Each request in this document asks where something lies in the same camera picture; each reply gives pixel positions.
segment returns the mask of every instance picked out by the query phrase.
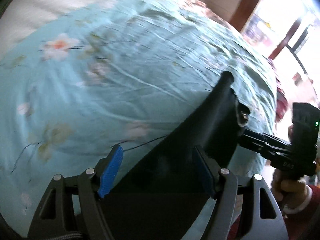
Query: light blue blanket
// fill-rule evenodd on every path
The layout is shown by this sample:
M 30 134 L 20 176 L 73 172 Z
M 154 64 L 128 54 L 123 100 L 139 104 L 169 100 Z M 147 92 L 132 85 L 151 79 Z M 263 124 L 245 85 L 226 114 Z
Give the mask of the light blue blanket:
M 39 28 L 0 62 L 0 212 L 8 224 L 26 236 L 52 176 L 80 174 L 116 143 L 126 150 L 119 181 L 225 70 L 252 111 L 248 127 L 271 133 L 276 81 L 266 60 L 175 0 L 105 0 Z M 263 165 L 237 149 L 230 169 L 251 176 Z

